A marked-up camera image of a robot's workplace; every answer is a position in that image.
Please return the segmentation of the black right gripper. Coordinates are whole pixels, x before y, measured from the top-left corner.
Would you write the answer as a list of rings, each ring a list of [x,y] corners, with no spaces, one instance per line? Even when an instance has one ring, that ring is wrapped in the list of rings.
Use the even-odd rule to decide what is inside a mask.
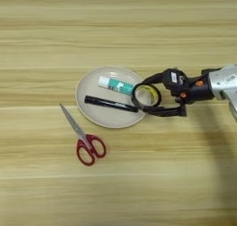
[[[156,73],[145,80],[142,84],[158,84],[165,81],[165,72]],[[214,98],[211,91],[209,79],[205,76],[199,76],[188,79],[188,88],[182,91],[180,97],[184,100],[186,104],[192,104],[197,101],[206,101]],[[178,107],[162,107],[160,105],[161,100],[158,99],[157,102],[152,106],[144,106],[142,111],[153,116],[158,117],[186,117],[186,104],[182,99],[178,99]]]

